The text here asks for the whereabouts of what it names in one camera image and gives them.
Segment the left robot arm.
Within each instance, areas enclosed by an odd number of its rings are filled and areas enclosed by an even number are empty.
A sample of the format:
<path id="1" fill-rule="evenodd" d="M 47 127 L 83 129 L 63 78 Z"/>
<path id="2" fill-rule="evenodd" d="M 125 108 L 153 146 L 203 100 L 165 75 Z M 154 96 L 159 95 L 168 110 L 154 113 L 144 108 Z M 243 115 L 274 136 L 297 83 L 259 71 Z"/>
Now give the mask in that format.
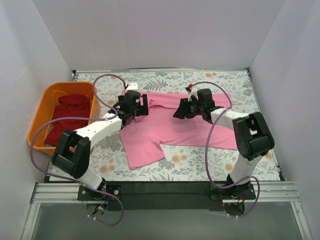
<path id="1" fill-rule="evenodd" d="M 129 83 L 125 94 L 102 120 L 97 120 L 83 128 L 62 132 L 52 156 L 52 164 L 72 176 L 78 183 L 89 188 L 95 200 L 106 196 L 103 178 L 90 168 L 92 148 L 107 136 L 129 125 L 134 118 L 149 114 L 148 97 L 138 91 L 136 82 Z"/>

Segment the pink t shirt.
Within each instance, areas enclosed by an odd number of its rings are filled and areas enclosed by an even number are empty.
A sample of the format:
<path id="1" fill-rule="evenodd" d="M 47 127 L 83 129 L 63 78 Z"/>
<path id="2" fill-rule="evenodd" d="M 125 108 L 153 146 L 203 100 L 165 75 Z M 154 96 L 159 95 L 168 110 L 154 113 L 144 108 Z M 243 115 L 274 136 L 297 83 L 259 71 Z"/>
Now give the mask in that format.
<path id="1" fill-rule="evenodd" d="M 210 147 L 236 150 L 234 132 L 224 126 L 212 126 L 196 116 L 178 119 L 173 115 L 186 93 L 148 92 L 148 115 L 135 117 L 120 130 L 120 138 L 130 169 L 140 168 L 165 157 L 161 145 Z"/>

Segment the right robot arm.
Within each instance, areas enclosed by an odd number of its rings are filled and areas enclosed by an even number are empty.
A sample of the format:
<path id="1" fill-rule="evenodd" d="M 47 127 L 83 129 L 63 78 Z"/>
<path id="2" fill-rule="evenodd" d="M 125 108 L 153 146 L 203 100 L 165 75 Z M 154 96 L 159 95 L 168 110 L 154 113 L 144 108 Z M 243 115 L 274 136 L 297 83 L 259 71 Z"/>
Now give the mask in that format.
<path id="1" fill-rule="evenodd" d="M 174 118 L 183 120 L 201 116 L 213 127 L 221 125 L 234 132 L 239 152 L 235 167 L 228 174 L 225 185 L 220 186 L 214 181 L 210 183 L 214 188 L 226 191 L 230 198 L 237 199 L 250 184 L 258 162 L 275 146 L 268 125 L 260 112 L 246 114 L 217 106 L 208 88 L 193 90 L 189 85 L 186 91 L 188 97 L 180 100 Z"/>

